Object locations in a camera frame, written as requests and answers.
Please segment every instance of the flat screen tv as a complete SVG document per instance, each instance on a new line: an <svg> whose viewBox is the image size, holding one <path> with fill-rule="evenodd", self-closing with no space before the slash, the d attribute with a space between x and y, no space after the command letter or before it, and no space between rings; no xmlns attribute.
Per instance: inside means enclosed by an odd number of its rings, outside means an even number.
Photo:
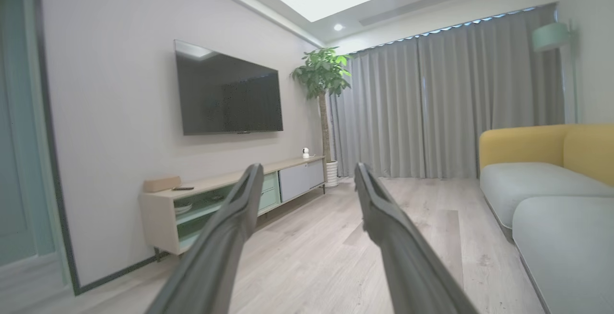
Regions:
<svg viewBox="0 0 614 314"><path fill-rule="evenodd" d="M283 130L276 70L175 40L184 135Z"/></svg>

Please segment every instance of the gray seat cushion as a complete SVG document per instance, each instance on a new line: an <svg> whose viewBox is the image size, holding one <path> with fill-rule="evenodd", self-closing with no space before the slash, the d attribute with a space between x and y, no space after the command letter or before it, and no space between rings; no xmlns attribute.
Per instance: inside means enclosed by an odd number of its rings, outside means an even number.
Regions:
<svg viewBox="0 0 614 314"><path fill-rule="evenodd" d="M499 222L512 228L518 204L545 196L614 197L614 187L548 163L499 163L486 166L480 187Z"/></svg>
<svg viewBox="0 0 614 314"><path fill-rule="evenodd" d="M614 198L529 198L513 224L552 314L614 313Z"/></svg>

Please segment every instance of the curtain fold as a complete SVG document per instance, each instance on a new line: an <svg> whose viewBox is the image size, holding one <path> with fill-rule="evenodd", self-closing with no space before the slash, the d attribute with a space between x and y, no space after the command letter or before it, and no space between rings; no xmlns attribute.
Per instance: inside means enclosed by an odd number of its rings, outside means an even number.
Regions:
<svg viewBox="0 0 614 314"><path fill-rule="evenodd" d="M558 50L531 33L555 6L364 50L352 88L331 100L339 175L365 162L379 176L474 178L486 130L564 122Z"/></svg>

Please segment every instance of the indoor tree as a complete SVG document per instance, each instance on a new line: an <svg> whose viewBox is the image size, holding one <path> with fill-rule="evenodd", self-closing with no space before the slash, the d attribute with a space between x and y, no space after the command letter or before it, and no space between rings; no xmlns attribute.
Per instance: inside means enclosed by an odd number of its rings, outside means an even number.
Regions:
<svg viewBox="0 0 614 314"><path fill-rule="evenodd" d="M350 87L344 76L351 74L344 69L349 55L337 55L335 49L320 48L305 53L305 65L292 72L292 78L307 88L307 99L318 98L320 105L320 123L322 124L322 144L326 163L331 163L331 144L329 142L329 124L326 113L326 93L341 95L342 90Z"/></svg>

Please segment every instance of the sofa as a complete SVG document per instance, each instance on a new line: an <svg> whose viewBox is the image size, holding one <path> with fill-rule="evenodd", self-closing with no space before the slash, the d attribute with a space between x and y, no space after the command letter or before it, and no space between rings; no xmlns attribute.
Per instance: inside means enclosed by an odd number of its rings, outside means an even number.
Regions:
<svg viewBox="0 0 614 314"><path fill-rule="evenodd" d="M614 125L490 130L480 169L544 310L614 313Z"/></svg>

